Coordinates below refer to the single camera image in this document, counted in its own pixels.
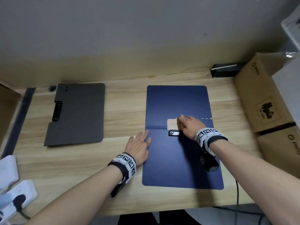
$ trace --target cardboard box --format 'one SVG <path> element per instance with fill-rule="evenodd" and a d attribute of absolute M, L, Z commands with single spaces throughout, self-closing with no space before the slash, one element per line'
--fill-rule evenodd
<path fill-rule="evenodd" d="M 255 133 L 294 122 L 272 79 L 288 60 L 284 53 L 257 53 L 234 78 Z"/>
<path fill-rule="evenodd" d="M 300 178 L 300 132 L 297 126 L 257 137 L 265 160 Z"/>

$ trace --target dark gray folder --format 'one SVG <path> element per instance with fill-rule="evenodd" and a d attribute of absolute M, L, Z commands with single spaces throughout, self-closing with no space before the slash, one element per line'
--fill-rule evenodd
<path fill-rule="evenodd" d="M 58 84 L 44 146 L 103 140 L 105 84 Z"/>

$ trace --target hand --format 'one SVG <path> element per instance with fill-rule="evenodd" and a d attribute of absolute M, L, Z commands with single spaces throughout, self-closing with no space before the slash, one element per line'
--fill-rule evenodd
<path fill-rule="evenodd" d="M 182 124 L 182 132 L 184 133 L 184 135 L 192 140 L 195 140 L 196 133 L 200 129 L 205 128 L 205 124 L 191 116 L 184 117 L 183 115 L 181 115 L 180 117 L 178 117 L 178 120 Z"/>
<path fill-rule="evenodd" d="M 133 136 L 131 136 L 125 147 L 125 152 L 134 158 L 135 162 L 137 163 L 137 166 L 141 165 L 148 158 L 149 152 L 147 148 L 150 145 L 151 138 L 149 137 L 147 142 L 145 142 L 147 135 L 148 130 L 146 130 L 144 133 L 139 132 L 134 140 Z"/>

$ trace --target box label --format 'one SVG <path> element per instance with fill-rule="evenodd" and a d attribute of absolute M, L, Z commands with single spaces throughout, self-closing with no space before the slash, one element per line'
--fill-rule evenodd
<path fill-rule="evenodd" d="M 278 110 L 271 97 L 258 103 L 256 105 L 256 110 L 259 114 L 260 121 L 263 125 L 280 119 Z"/>

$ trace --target left hand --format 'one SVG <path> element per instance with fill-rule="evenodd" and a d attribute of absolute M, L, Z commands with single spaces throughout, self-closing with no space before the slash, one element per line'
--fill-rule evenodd
<path fill-rule="evenodd" d="M 137 166 L 141 165 L 148 158 L 149 152 L 147 148 L 150 145 L 151 138 L 149 137 L 147 142 L 145 142 L 147 135 L 148 130 L 146 130 L 144 133 L 139 132 L 135 139 L 133 139 L 133 136 L 131 136 L 125 147 L 125 152 L 134 158 Z"/>

